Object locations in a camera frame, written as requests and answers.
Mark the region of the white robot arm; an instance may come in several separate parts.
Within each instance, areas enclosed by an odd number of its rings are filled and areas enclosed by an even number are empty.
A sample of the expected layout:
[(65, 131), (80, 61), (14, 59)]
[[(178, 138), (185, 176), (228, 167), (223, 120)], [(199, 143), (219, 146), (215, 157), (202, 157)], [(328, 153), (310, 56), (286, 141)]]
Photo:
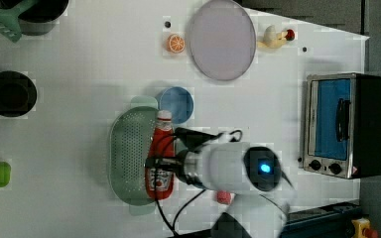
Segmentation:
[(280, 238), (296, 191), (269, 148), (241, 140), (238, 130), (210, 135), (178, 128), (185, 148), (148, 157), (147, 169), (172, 172), (195, 187), (234, 195), (210, 228), (211, 238)]

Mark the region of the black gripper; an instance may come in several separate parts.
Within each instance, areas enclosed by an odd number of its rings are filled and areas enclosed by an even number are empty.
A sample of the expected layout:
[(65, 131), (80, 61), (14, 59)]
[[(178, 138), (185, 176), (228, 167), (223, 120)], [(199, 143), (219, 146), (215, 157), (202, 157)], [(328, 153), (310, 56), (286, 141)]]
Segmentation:
[[(147, 157), (145, 168), (176, 173), (185, 165), (188, 156), (199, 154), (209, 141), (216, 138), (216, 135), (179, 127), (173, 134), (162, 136), (158, 142), (150, 147), (152, 155)], [(180, 140), (185, 148), (173, 156), (166, 156), (165, 152), (168, 147), (173, 145), (176, 140)]]

